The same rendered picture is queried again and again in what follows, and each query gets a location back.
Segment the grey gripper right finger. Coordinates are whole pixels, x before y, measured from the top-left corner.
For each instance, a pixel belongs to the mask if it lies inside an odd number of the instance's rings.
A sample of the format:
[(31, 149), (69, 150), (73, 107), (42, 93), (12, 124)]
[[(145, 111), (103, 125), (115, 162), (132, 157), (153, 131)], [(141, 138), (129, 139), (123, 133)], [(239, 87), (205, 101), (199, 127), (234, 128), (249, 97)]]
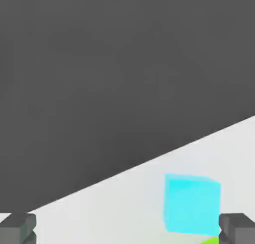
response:
[(243, 213), (220, 214), (219, 244), (255, 244), (255, 222)]

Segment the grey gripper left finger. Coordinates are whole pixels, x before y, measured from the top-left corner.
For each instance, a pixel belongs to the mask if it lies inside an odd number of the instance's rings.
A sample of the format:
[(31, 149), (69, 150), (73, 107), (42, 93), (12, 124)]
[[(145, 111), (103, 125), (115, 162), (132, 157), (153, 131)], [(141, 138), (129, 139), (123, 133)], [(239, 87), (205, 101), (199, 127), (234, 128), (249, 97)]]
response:
[(13, 213), (0, 223), (0, 244), (36, 244), (35, 214)]

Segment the small green cube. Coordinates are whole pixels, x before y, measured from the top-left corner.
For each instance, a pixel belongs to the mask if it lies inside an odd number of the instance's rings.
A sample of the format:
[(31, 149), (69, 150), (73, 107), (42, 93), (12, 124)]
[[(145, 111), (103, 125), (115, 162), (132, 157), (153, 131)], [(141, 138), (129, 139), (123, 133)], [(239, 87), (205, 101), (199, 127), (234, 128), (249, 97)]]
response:
[(200, 242), (199, 244), (219, 244), (219, 237), (212, 237), (205, 241)]

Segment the large cyan box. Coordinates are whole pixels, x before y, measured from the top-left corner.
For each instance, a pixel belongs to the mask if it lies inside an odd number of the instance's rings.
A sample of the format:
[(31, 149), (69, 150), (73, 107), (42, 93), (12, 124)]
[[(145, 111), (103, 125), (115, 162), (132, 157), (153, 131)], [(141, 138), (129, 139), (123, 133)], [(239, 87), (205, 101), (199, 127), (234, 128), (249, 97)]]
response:
[(209, 177), (165, 174), (163, 220), (171, 233), (217, 236), (221, 184)]

